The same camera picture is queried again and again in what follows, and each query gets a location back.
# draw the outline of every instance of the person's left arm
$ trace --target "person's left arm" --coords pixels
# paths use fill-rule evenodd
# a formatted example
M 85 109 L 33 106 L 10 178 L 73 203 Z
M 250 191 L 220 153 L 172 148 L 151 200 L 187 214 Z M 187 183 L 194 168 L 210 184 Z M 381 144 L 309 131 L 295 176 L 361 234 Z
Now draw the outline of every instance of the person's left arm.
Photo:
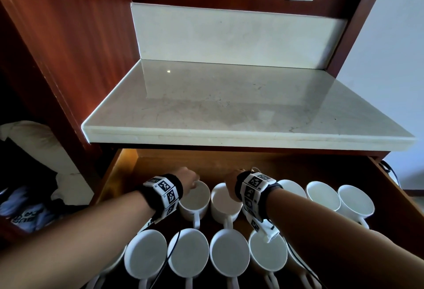
M 184 195 L 199 179 L 186 167 L 172 174 L 183 184 Z M 144 196 L 134 191 L 56 222 L 0 256 L 1 287 L 80 288 L 119 254 L 154 213 Z

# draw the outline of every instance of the cable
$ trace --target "cable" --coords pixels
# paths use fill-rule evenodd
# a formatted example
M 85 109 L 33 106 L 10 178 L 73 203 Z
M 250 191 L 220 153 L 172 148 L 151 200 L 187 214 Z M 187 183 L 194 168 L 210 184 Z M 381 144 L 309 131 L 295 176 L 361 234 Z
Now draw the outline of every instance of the cable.
M 299 258 L 297 258 L 296 257 L 296 255 L 294 254 L 294 252 L 293 252 L 293 249 L 292 249 L 292 247 L 291 247 L 291 245 L 287 242 L 287 247 L 289 248 L 289 250 L 290 250 L 290 252 L 292 253 L 292 255 L 293 255 L 293 257 L 302 265 L 302 267 L 304 267 L 306 270 L 308 270 L 308 272 L 310 273 L 310 275 L 311 276 L 313 276 L 314 278 L 315 278 L 315 280 L 316 281 L 318 281 L 319 282 L 319 284 L 323 287 L 323 288 L 325 288 L 325 289 L 328 289 L 323 283 L 322 283 L 322 281 L 321 280 L 319 280 L 318 279 L 318 277 L 317 276 L 315 276 L 315 274 L 309 269 L 309 267 L 307 267 L 306 265 L 304 265 L 303 263 L 302 263 L 302 261 L 299 259 Z
M 165 269 L 166 264 L 168 263 L 168 260 L 169 260 L 169 258 L 170 258 L 170 257 L 171 257 L 171 255 L 172 255 L 172 252 L 174 252 L 175 248 L 177 247 L 177 243 L 178 243 L 178 240 L 179 240 L 179 238 L 180 238 L 181 231 L 182 231 L 182 230 L 181 230 L 181 228 L 180 228 L 180 231 L 178 232 L 177 240 L 175 241 L 174 247 L 172 248 L 171 253 L 169 254 L 169 256 L 167 256 L 167 258 L 165 259 L 165 262 L 163 263 L 162 268 L 160 268 L 159 273 L 158 273 L 158 275 L 157 275 L 157 276 L 156 276 L 156 278 L 155 278 L 155 281 L 153 281 L 152 285 L 150 286 L 150 289 L 152 289 L 152 288 L 153 288 L 153 286 L 155 285 L 156 281 L 159 279 L 159 276 L 161 275 L 161 273 L 162 273 L 163 269 Z

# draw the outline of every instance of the forearm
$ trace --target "forearm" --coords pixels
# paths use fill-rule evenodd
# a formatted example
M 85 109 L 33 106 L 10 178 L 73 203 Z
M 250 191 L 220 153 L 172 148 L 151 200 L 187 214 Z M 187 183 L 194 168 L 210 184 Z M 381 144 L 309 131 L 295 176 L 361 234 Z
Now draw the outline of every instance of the forearm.
M 278 189 L 269 194 L 266 210 L 302 259 L 333 287 L 424 283 L 424 261 L 324 206 Z
M 80 288 L 129 243 L 154 211 L 139 192 L 54 223 L 0 257 L 4 288 Z

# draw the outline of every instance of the hand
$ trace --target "hand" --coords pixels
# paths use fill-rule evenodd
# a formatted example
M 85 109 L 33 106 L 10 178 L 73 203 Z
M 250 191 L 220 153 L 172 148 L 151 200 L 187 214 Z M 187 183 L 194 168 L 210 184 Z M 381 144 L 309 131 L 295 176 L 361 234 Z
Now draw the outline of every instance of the hand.
M 236 202 L 241 202 L 241 200 L 239 200 L 239 198 L 236 196 L 236 192 L 235 192 L 237 176 L 238 176 L 238 174 L 243 173 L 245 171 L 246 170 L 244 170 L 244 169 L 236 169 L 236 170 L 232 171 L 231 173 L 225 175 L 225 178 L 224 178 L 224 182 L 225 182 L 225 185 L 227 185 L 227 189 L 228 189 L 228 193 L 230 194 L 230 198 L 232 198 Z
M 194 182 L 200 179 L 199 174 L 189 170 L 187 167 L 177 168 L 170 173 L 177 176 L 181 184 L 183 184 L 183 196 L 190 193 L 190 190 L 196 187 Z

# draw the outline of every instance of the drawer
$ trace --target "drawer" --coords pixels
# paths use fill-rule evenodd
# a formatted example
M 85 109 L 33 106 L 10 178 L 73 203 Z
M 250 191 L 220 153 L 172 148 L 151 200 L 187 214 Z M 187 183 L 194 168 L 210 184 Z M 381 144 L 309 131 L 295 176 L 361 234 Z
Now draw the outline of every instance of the drawer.
M 223 181 L 225 174 L 235 168 L 246 170 L 257 167 L 262 173 L 277 180 L 291 179 L 302 187 L 310 181 L 322 181 L 337 190 L 343 184 L 354 185 L 366 192 L 374 202 L 375 213 L 367 218 L 372 230 L 387 236 L 394 243 L 424 258 L 424 215 L 414 202 L 401 190 L 372 158 L 365 156 L 318 155 L 318 154 L 279 154 L 257 152 L 217 152 L 194 150 L 160 149 L 121 149 L 117 152 L 102 184 L 95 193 L 92 205 L 120 196 L 130 191 L 135 184 L 142 183 L 152 176 L 164 174 L 180 166 L 200 174 L 201 180 L 212 190 Z M 173 216 L 151 227 L 162 232 L 167 242 L 181 228 L 192 227 L 191 222 Z M 222 228 L 210 216 L 210 212 L 201 221 L 201 228 L 210 241 Z M 248 236 L 252 227 L 240 213 L 234 228 Z M 108 279 L 122 283 L 122 277 L 128 283 L 137 281 L 125 273 L 123 266 Z M 298 278 L 284 268 L 276 273 L 280 286 L 302 288 Z M 225 287 L 225 278 L 219 276 L 210 262 L 200 276 L 194 280 L 194 286 L 208 285 Z M 184 281 L 167 266 L 157 285 L 162 282 L 184 286 Z M 254 283 L 265 288 L 263 278 L 252 270 L 239 277 L 241 288 L 252 287 Z

